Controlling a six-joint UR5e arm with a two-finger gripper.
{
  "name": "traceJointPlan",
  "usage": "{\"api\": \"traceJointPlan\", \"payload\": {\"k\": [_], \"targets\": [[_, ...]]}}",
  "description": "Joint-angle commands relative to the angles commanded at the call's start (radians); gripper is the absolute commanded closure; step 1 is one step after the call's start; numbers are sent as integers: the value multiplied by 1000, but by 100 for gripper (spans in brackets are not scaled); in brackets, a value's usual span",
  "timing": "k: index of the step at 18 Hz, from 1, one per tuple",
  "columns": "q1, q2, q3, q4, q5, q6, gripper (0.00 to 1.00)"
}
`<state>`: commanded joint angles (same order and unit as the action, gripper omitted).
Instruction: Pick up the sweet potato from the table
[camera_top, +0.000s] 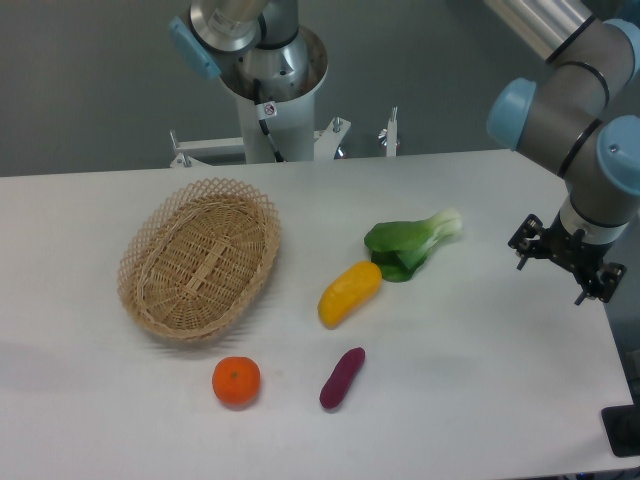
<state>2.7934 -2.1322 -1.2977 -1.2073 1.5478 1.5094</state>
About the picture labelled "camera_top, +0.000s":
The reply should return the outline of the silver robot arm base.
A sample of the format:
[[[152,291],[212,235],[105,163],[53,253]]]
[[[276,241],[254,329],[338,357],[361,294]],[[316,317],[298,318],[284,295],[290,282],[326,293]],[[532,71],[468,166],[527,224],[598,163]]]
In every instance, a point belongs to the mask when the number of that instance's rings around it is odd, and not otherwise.
[[[256,104],[296,100],[328,71],[326,48],[300,23],[296,1],[191,1],[169,37],[198,76]]]

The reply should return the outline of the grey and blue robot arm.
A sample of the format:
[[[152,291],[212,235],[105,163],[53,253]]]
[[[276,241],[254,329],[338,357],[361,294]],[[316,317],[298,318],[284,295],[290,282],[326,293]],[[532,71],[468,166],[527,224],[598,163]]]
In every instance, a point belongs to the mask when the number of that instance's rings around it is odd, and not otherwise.
[[[600,21],[580,1],[490,1],[488,7],[553,72],[510,82],[487,118],[489,135],[561,178],[568,196],[550,226],[529,215],[508,242],[522,263],[570,272],[580,300],[607,303],[626,272],[604,257],[639,211],[639,118],[600,113],[639,74],[639,29]]]

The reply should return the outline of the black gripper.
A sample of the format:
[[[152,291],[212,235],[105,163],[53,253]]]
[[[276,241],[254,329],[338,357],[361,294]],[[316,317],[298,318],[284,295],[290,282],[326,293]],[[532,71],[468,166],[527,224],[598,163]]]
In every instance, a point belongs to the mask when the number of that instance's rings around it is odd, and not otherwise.
[[[589,244],[585,232],[569,234],[561,223],[544,229],[541,220],[529,214],[508,241],[519,258],[516,268],[522,270],[530,259],[547,259],[572,273],[581,287],[574,304],[586,299],[607,304],[620,285],[627,268],[615,262],[604,262],[604,246]]]

